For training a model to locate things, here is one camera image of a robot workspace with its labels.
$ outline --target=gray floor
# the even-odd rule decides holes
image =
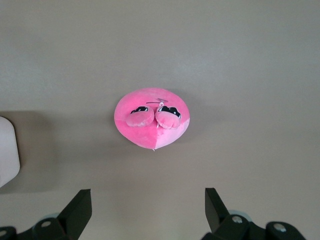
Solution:
[[[320,237],[320,2],[0,1],[0,116],[21,169],[0,226],[26,230],[91,188],[80,239],[199,240],[206,187],[261,227]],[[155,152],[113,114],[168,89],[190,125]]]

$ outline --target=white object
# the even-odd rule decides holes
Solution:
[[[0,116],[0,188],[19,172],[20,162],[14,126]]]

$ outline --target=pink plush toy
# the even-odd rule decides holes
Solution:
[[[185,102],[162,88],[143,88],[117,104],[114,122],[119,132],[146,149],[173,143],[187,130],[190,114]]]

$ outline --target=black bracket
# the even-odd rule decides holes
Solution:
[[[229,214],[216,189],[205,189],[205,215],[211,232],[202,240],[306,240],[292,225],[272,221],[263,229],[245,217]]]
[[[19,234],[13,226],[0,227],[0,240],[77,240],[91,215],[90,189],[80,190],[56,218],[43,219]]]

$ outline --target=plush toy eye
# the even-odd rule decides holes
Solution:
[[[162,106],[159,108],[158,112],[169,112],[176,115],[179,119],[181,119],[181,114],[180,112],[178,112],[178,110],[175,107]]]
[[[136,113],[136,112],[147,112],[148,108],[146,106],[140,106],[137,109],[130,112],[130,114]]]

